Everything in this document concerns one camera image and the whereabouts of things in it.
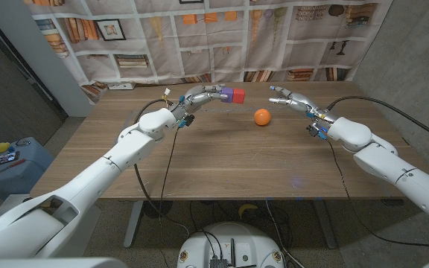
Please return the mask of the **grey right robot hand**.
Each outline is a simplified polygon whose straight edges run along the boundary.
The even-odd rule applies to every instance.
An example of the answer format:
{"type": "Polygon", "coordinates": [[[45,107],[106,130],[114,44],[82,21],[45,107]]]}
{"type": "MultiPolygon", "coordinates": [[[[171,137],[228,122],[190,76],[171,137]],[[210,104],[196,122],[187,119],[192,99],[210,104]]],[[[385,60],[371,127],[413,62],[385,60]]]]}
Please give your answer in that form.
{"type": "Polygon", "coordinates": [[[306,130],[313,137],[327,139],[327,132],[333,123],[339,118],[327,109],[317,106],[311,99],[299,93],[291,92],[281,86],[270,86],[270,89],[278,93],[277,98],[270,98],[269,102],[285,105],[292,110],[301,113],[306,118],[310,118],[312,123],[306,130]]]}

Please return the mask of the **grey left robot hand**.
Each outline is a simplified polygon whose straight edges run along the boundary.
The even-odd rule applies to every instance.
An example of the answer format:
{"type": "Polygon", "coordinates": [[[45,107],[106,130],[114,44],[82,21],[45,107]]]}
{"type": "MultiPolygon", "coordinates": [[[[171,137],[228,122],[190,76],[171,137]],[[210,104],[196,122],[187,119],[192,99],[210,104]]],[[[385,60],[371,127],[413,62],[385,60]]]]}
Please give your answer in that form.
{"type": "Polygon", "coordinates": [[[228,93],[224,84],[195,86],[179,98],[177,103],[170,104],[168,109],[173,113],[178,127],[189,126],[194,120],[194,113],[213,100],[231,103],[232,93],[228,93]]]}

